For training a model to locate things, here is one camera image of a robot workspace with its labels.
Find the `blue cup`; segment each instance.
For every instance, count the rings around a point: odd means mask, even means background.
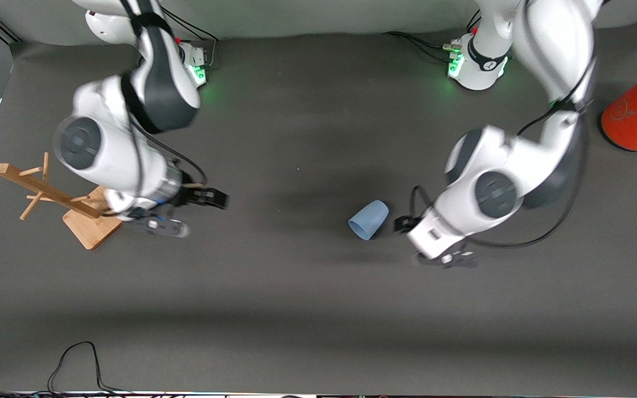
[[[387,218],[387,205],[381,201],[371,202],[348,220],[353,232],[363,240],[370,240]]]

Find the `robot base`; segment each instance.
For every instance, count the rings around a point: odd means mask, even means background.
[[[478,63],[470,56],[467,47],[468,42],[473,37],[473,33],[467,33],[458,39],[452,40],[452,45],[462,46],[462,52],[453,58],[449,65],[447,76],[458,81],[463,87],[469,90],[481,91],[493,86],[496,80],[503,75],[503,68],[508,62],[508,58],[500,65],[493,65],[490,71],[483,71]]]

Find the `gray table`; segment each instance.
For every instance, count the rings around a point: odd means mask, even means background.
[[[43,388],[89,339],[106,381],[134,390],[637,396],[637,153],[591,129],[581,196],[553,237],[478,249],[477,269],[417,267],[405,237],[363,242],[346,220],[382,199],[391,222],[414,184],[438,194],[455,141],[485,123],[516,131],[546,108],[539,84],[515,60],[465,91],[378,35],[218,50],[194,124],[161,136],[232,196],[225,212],[179,210],[191,237],[121,229],[87,252],[60,207],[18,221],[27,192],[0,181],[0,390]],[[637,81],[637,26],[599,32],[599,53],[594,114]],[[136,61],[127,47],[15,48],[0,161],[40,164],[75,88]],[[58,162],[51,181],[93,188]],[[561,206],[485,236],[536,236]],[[57,386],[93,381],[80,350]]]

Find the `velcro strap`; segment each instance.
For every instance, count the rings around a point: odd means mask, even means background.
[[[166,20],[157,13],[142,13],[140,15],[135,15],[131,18],[130,22],[132,23],[134,35],[137,37],[141,35],[142,28],[148,28],[149,26],[156,26],[157,28],[166,30],[169,35],[174,35],[174,33],[171,32],[169,23],[167,23]]]
[[[144,105],[142,105],[139,96],[137,96],[137,92],[134,90],[134,86],[132,86],[132,71],[122,73],[121,78],[122,96],[127,103],[127,108],[129,108],[129,111],[134,118],[137,119],[137,122],[139,122],[139,126],[150,134],[162,133],[163,131],[157,128],[156,124],[154,124],[152,119],[149,118],[149,115],[147,115],[147,111],[144,110]]]

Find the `wooden mug tree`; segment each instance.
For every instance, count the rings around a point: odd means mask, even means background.
[[[85,249],[92,250],[100,246],[121,225],[117,217],[105,217],[103,211],[107,208],[105,188],[97,187],[89,195],[72,197],[48,183],[48,152],[43,154],[43,166],[21,170],[9,163],[0,163],[0,177],[27,188],[35,195],[26,196],[31,199],[19,219],[26,219],[28,214],[40,201],[56,202],[70,209],[63,215],[63,222],[78,237]],[[41,179],[33,174],[41,173]]]

